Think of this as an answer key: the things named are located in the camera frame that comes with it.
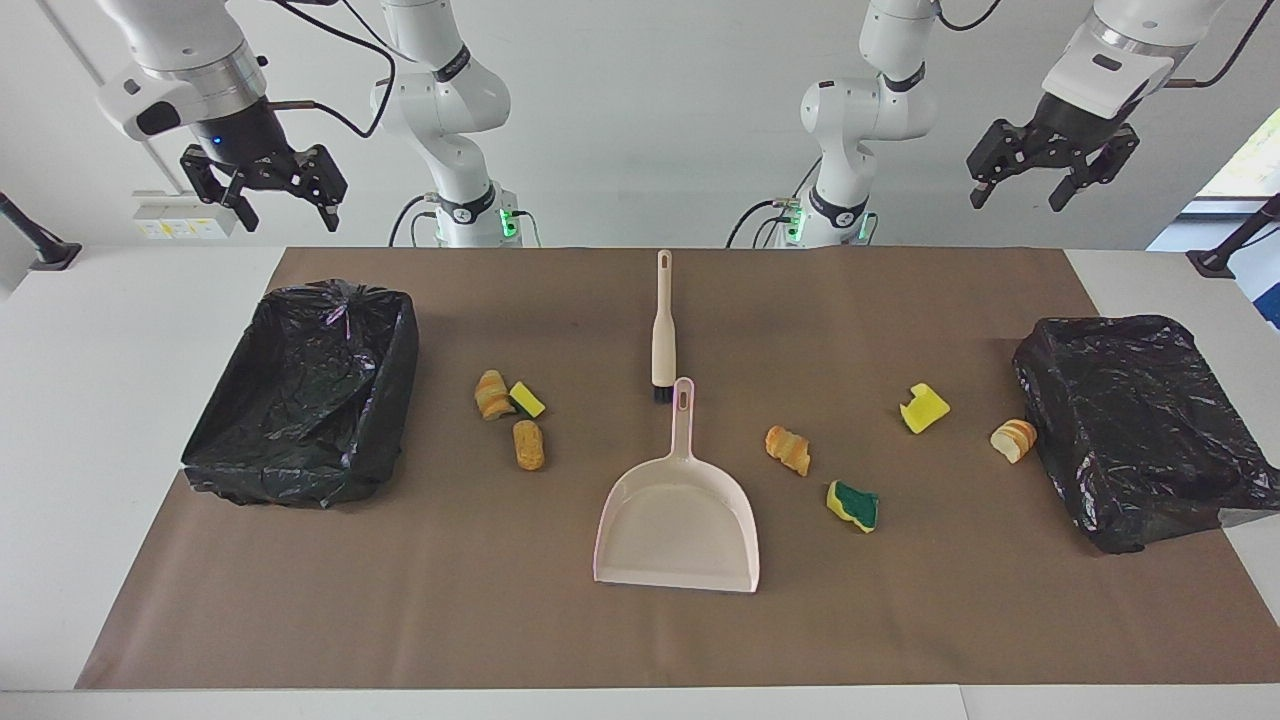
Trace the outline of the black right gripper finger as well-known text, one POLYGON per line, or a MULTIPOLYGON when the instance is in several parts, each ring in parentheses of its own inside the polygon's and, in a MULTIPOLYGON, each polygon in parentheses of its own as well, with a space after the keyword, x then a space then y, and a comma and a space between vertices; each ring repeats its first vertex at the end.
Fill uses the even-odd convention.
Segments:
POLYGON ((257 213, 242 196, 246 181, 238 167, 214 160, 200 145, 188 145, 180 168, 201 202, 232 210, 248 232, 259 228, 257 213))
POLYGON ((340 218, 339 206, 346 199, 348 184, 343 177, 335 159, 323 145, 314 145, 306 151, 294 155, 296 193, 311 202, 326 227, 326 231, 337 232, 340 218))

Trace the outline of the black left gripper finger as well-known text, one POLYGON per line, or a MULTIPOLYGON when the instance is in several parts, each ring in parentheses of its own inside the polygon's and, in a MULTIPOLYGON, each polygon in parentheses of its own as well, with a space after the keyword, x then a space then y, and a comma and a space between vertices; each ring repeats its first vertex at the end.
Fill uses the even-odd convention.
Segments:
POLYGON ((1028 126, 993 122, 979 138, 966 156, 966 168, 975 182, 975 188, 970 192, 974 209, 986 205, 996 184, 1030 168, 1025 152, 1029 133, 1028 126))
POLYGON ((1082 147, 1066 138, 1055 138, 1050 143, 1050 158, 1060 161, 1059 167, 1066 167, 1068 174, 1050 195, 1050 208, 1061 211, 1071 199, 1091 186, 1112 182, 1139 142, 1140 138, 1132 126, 1120 126, 1100 147, 1096 158, 1089 160, 1082 147))

